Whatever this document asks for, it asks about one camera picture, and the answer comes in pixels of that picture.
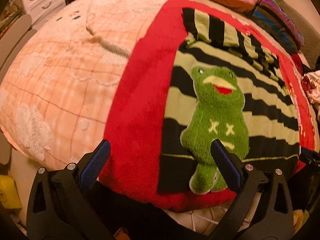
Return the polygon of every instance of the yellow container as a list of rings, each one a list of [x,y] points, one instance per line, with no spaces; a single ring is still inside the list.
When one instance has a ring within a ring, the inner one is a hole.
[[[10,176],[0,175],[0,201],[4,208],[22,208],[16,185]]]

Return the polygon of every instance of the frog's red tongue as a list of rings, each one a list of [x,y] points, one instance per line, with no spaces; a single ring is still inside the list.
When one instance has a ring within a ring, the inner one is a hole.
[[[216,85],[213,85],[213,86],[222,95],[228,95],[228,94],[230,94],[232,92],[232,90],[229,89],[229,88],[218,87]]]

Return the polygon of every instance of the metal screw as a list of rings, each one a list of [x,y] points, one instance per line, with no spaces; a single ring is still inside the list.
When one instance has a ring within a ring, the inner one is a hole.
[[[251,164],[247,164],[245,166],[245,168],[248,170],[248,171],[253,171],[253,166]]]
[[[281,175],[282,174],[281,169],[276,169],[276,174]]]
[[[74,163],[70,163],[67,166],[68,170],[71,170],[71,171],[74,170],[75,167],[76,167],[76,165]]]
[[[44,172],[45,172],[45,168],[43,168],[43,167],[38,170],[38,173],[39,173],[39,174],[42,174],[42,173],[44,173]]]

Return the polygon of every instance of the green frog plush toy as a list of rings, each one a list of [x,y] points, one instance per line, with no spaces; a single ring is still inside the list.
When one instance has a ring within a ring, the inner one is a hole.
[[[249,151],[249,136],[242,114],[244,94],[235,73],[225,67],[194,67],[191,77],[198,102],[180,141],[198,161],[189,186],[192,192],[202,195],[227,187],[211,156],[211,142],[219,139],[243,160]]]

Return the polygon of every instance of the frog's mouth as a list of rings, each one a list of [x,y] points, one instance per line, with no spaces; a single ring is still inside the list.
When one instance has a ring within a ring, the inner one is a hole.
[[[212,86],[222,95],[228,95],[236,88],[223,78],[217,76],[208,76],[203,80],[204,84],[212,84]]]

